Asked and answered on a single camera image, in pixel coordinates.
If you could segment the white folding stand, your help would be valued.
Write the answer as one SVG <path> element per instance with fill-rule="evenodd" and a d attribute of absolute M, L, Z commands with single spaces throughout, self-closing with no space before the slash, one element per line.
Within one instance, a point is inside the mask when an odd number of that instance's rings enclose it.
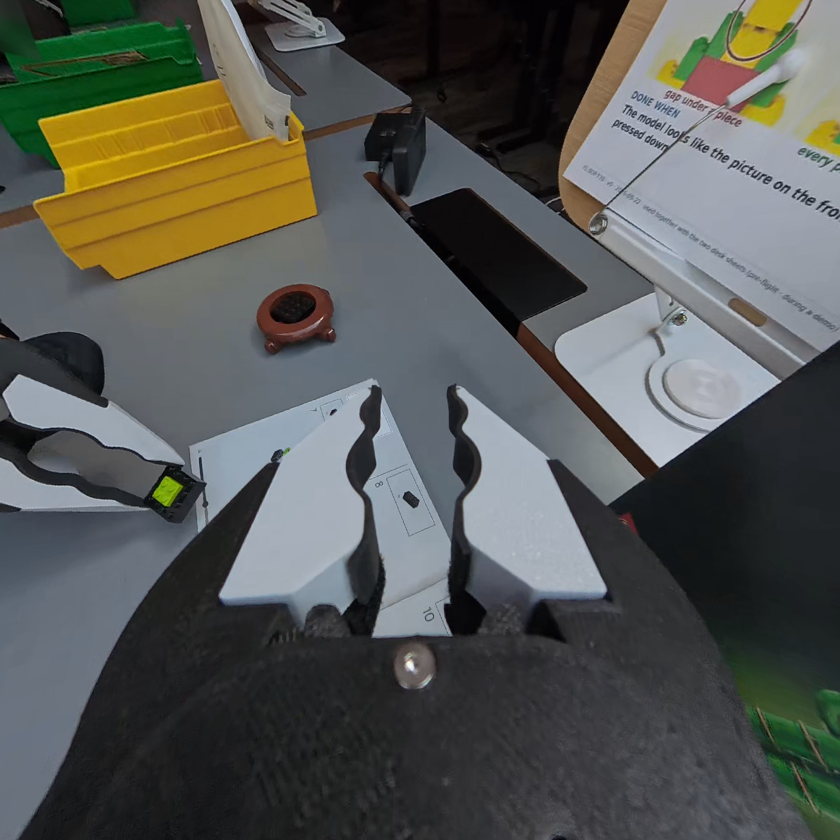
<path fill-rule="evenodd" d="M 314 15 L 303 2 L 249 1 L 248 4 L 262 13 L 281 18 L 281 21 L 265 26 L 269 42 L 280 53 L 337 46 L 345 40 L 335 24 Z"/>

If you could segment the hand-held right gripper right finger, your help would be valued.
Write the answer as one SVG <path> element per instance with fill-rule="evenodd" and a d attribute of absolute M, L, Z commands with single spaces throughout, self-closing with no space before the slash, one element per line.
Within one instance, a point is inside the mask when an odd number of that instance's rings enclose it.
<path fill-rule="evenodd" d="M 556 475 L 559 464 L 464 386 L 447 389 L 453 470 L 446 622 L 452 634 L 519 634 L 547 602 L 606 601 L 607 585 Z"/>

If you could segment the white pen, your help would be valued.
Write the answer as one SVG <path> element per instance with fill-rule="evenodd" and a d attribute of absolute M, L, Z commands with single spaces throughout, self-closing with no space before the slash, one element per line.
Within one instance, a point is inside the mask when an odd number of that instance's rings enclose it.
<path fill-rule="evenodd" d="M 806 63 L 807 52 L 805 49 L 792 49 L 786 52 L 768 70 L 730 93 L 721 106 L 729 110 L 735 109 L 772 85 L 790 81 L 802 71 Z"/>

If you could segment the white stand base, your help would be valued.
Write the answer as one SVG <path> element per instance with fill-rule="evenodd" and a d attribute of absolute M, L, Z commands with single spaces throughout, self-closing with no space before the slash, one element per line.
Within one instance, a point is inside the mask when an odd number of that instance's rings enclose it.
<path fill-rule="evenodd" d="M 656 413 L 704 435 L 817 355 L 708 273 L 614 211 L 590 234 L 653 292 L 562 334 L 558 362 L 618 423 Z"/>

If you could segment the black bamboo toy set box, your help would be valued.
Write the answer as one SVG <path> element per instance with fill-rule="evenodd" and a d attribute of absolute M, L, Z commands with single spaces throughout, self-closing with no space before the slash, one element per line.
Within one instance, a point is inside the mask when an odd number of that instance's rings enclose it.
<path fill-rule="evenodd" d="M 812 835 L 838 838 L 838 343 L 611 507 L 703 618 Z"/>

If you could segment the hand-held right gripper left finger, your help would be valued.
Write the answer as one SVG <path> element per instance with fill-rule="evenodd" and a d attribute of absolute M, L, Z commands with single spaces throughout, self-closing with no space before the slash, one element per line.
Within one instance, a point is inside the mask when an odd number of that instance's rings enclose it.
<path fill-rule="evenodd" d="M 384 561 L 365 486 L 376 468 L 382 389 L 364 387 L 284 455 L 259 504 L 219 599 L 282 605 L 303 628 L 334 607 L 352 634 L 372 634 Z"/>

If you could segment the white paper bag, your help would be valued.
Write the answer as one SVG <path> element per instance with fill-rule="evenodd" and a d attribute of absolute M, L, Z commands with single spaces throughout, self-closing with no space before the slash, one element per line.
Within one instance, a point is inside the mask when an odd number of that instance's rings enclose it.
<path fill-rule="evenodd" d="M 229 1 L 198 1 L 217 76 L 252 140 L 289 140 L 291 96 L 274 88 Z"/>

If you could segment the grey desk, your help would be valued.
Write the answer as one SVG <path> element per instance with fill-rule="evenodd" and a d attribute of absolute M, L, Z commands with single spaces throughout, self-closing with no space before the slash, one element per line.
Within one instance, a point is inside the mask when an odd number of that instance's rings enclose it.
<path fill-rule="evenodd" d="M 105 393 L 188 459 L 190 445 L 374 378 L 447 529 L 459 483 L 446 388 L 466 386 L 603 502 L 647 467 L 604 435 L 364 179 L 372 115 L 309 130 L 314 218 L 126 280 L 80 270 L 44 225 L 2 229 L 2 319 L 21 337 L 97 341 Z M 333 343 L 275 354 L 260 303 L 327 290 Z M 195 534 L 149 512 L 2 514 L 2 838 L 65 757 L 134 609 Z"/>

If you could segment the black power adapter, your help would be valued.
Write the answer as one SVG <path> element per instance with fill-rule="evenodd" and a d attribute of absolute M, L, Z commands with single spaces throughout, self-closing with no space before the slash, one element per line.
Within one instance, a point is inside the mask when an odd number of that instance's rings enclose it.
<path fill-rule="evenodd" d="M 417 105 L 399 112 L 378 112 L 364 138 L 364 158 L 377 163 L 383 176 L 390 164 L 394 188 L 410 196 L 422 168 L 427 149 L 427 112 Z"/>

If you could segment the black and lime toy brick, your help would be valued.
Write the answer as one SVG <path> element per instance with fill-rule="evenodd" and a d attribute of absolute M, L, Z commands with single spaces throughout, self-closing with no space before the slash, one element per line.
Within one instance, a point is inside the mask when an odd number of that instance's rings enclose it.
<path fill-rule="evenodd" d="M 143 499 L 143 506 L 166 522 L 181 524 L 204 493 L 206 483 L 183 467 L 167 465 Z"/>

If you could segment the black flat pad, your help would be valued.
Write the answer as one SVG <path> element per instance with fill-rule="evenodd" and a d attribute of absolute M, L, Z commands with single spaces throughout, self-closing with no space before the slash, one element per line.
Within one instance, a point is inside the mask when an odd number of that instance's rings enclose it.
<path fill-rule="evenodd" d="M 510 334 L 577 298 L 585 283 L 476 192 L 411 205 L 409 224 Z"/>

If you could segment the brown round toy stand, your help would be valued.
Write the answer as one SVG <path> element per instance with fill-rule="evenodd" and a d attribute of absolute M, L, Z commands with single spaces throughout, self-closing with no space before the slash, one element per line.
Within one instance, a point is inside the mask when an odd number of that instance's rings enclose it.
<path fill-rule="evenodd" d="M 268 354 L 310 340 L 333 343 L 337 334 L 332 324 L 333 300 L 329 292 L 310 284 L 282 287 L 259 305 L 256 325 L 264 337 Z"/>

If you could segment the green plastic bin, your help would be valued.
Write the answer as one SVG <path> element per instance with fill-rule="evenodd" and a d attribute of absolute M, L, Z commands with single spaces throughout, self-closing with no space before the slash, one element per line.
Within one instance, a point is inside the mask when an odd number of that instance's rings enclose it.
<path fill-rule="evenodd" d="M 36 56 L 6 54 L 2 125 L 27 154 L 57 167 L 39 122 L 203 81 L 188 28 L 140 22 L 35 42 Z"/>

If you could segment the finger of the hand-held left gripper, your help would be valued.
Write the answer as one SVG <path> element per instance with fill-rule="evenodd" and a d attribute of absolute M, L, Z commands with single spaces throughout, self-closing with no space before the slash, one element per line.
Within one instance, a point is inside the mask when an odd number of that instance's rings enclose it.
<path fill-rule="evenodd" d="M 140 511 L 153 461 L 75 429 L 2 425 L 2 507 L 25 512 Z"/>
<path fill-rule="evenodd" d="M 5 386 L 2 400 L 18 425 L 42 432 L 76 432 L 102 447 L 123 449 L 151 463 L 185 465 L 172 446 L 114 402 L 101 406 L 22 374 Z"/>

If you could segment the building instruction booklet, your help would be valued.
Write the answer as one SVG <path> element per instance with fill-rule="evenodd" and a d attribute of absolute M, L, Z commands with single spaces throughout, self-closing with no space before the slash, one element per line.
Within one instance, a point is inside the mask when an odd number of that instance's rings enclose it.
<path fill-rule="evenodd" d="M 206 485 L 203 499 L 196 505 L 198 531 L 278 449 L 298 445 L 374 384 L 376 380 L 369 379 L 192 444 L 191 468 Z M 449 537 L 384 398 L 374 451 L 376 471 L 365 492 L 373 503 L 385 567 L 385 590 L 374 635 L 449 636 L 445 615 Z"/>

